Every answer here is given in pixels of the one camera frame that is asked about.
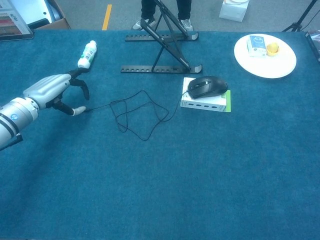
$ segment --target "gray floor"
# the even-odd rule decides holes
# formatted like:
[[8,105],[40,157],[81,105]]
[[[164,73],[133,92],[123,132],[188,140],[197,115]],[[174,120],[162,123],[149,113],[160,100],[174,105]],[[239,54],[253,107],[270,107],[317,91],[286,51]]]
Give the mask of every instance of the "gray floor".
[[[72,29],[101,30],[112,5],[107,30],[130,30],[141,15],[141,0],[56,0]],[[176,16],[176,1],[162,0]],[[244,19],[236,22],[219,18],[223,0],[193,0],[191,22],[196,31],[280,32],[297,22],[312,0],[250,0]],[[320,9],[317,1],[302,22],[305,27]],[[167,30],[161,21],[159,30]],[[304,31],[320,30],[320,13]]]

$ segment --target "sneaker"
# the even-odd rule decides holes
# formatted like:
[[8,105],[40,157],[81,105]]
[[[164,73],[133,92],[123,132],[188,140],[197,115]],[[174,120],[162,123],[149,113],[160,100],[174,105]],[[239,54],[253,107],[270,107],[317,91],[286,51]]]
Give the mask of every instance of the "sneaker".
[[183,25],[185,30],[187,30],[187,31],[194,30],[194,27],[191,25],[190,19],[180,20],[180,23]]
[[[145,19],[145,22],[146,22],[146,24],[149,25],[149,27],[153,27],[154,25],[156,25],[156,20],[154,17],[150,18],[150,19]],[[132,26],[132,30],[142,30],[141,19],[136,21],[136,23]]]

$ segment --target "table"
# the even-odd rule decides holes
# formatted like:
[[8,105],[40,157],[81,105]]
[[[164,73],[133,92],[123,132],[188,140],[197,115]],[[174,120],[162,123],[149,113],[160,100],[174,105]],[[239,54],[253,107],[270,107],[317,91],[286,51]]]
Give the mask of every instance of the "table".
[[[125,42],[127,34],[37,30],[34,39],[0,42],[0,104],[74,69],[95,40],[92,68],[79,77],[90,101],[70,87],[66,104],[92,108],[146,90],[172,114],[184,77],[214,75],[228,83],[231,112],[179,107],[141,141],[118,130],[109,108],[76,117],[40,111],[24,141],[0,152],[0,238],[316,239],[320,66],[304,33],[268,33],[297,57],[290,75],[273,80],[238,65],[233,48],[247,32],[200,32],[181,42],[186,59],[203,65],[198,75],[120,73],[121,65],[152,65],[160,50]],[[164,63],[177,64],[167,52]],[[129,114],[130,127],[148,134],[153,111]]]

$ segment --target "robotic hand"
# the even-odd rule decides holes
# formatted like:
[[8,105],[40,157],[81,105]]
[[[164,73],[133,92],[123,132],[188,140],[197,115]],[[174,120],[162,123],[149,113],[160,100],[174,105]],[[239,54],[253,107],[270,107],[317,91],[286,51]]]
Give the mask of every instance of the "robotic hand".
[[61,99],[69,86],[80,87],[86,100],[90,94],[86,83],[76,79],[78,75],[87,72],[85,68],[78,68],[65,74],[47,76],[23,91],[23,98],[16,97],[6,105],[0,107],[0,147],[16,136],[16,140],[0,151],[21,142],[21,130],[38,117],[38,111],[54,108],[65,114],[76,116],[86,110],[85,106],[71,108]]

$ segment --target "black mouse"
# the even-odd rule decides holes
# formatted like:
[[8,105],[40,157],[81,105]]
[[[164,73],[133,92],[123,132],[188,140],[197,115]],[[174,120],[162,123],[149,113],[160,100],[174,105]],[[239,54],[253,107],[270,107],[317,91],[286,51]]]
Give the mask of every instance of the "black mouse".
[[217,76],[202,76],[188,85],[188,93],[192,99],[219,96],[227,90],[227,83]]

